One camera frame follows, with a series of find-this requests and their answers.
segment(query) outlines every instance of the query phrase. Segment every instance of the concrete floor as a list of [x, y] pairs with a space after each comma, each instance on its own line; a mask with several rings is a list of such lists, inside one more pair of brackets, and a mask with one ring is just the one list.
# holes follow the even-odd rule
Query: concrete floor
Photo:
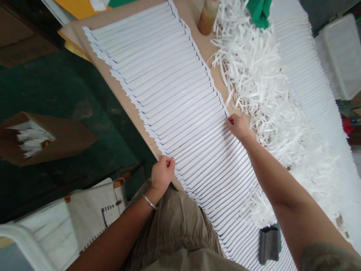
[[[77, 119], [99, 138], [75, 157], [26, 167], [0, 161], [0, 217], [56, 183], [81, 178], [71, 192], [141, 160], [150, 176], [154, 156], [90, 62], [62, 49], [12, 69], [0, 67], [0, 85], [0, 122], [20, 111]], [[141, 184], [139, 172], [126, 185], [128, 198]]]

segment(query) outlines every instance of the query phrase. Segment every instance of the person's right hand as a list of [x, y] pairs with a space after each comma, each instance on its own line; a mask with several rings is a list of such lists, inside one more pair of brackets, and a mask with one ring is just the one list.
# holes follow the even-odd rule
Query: person's right hand
[[226, 123], [232, 134], [238, 138], [239, 141], [242, 141], [244, 137], [251, 135], [249, 123], [243, 116], [240, 117], [237, 114], [232, 114], [226, 120]]
[[152, 187], [164, 193], [174, 176], [175, 167], [174, 158], [163, 155], [152, 168]]

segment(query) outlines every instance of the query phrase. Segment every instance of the khaki shorts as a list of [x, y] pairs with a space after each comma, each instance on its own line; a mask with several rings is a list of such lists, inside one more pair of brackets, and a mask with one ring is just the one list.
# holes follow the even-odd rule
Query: khaki shorts
[[[139, 189], [129, 208], [151, 187], [147, 181]], [[189, 251], [209, 248], [222, 254], [218, 234], [204, 211], [185, 193], [168, 187], [147, 220], [122, 270], [140, 270], [162, 256], [181, 248]]]

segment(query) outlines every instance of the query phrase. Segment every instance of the silver bangle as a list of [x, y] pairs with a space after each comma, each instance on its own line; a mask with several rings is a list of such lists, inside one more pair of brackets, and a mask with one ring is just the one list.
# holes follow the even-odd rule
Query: silver bangle
[[158, 210], [158, 207], [154, 206], [154, 204], [147, 198], [146, 195], [142, 194], [142, 196], [149, 203], [149, 205], [153, 207], [154, 210]]

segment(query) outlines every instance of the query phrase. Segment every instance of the glue bottle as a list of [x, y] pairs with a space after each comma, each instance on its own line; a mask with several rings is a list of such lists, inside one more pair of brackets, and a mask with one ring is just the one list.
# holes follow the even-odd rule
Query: glue bottle
[[203, 35], [209, 35], [212, 32], [215, 18], [217, 16], [220, 0], [204, 0], [202, 13], [198, 22], [198, 30]]

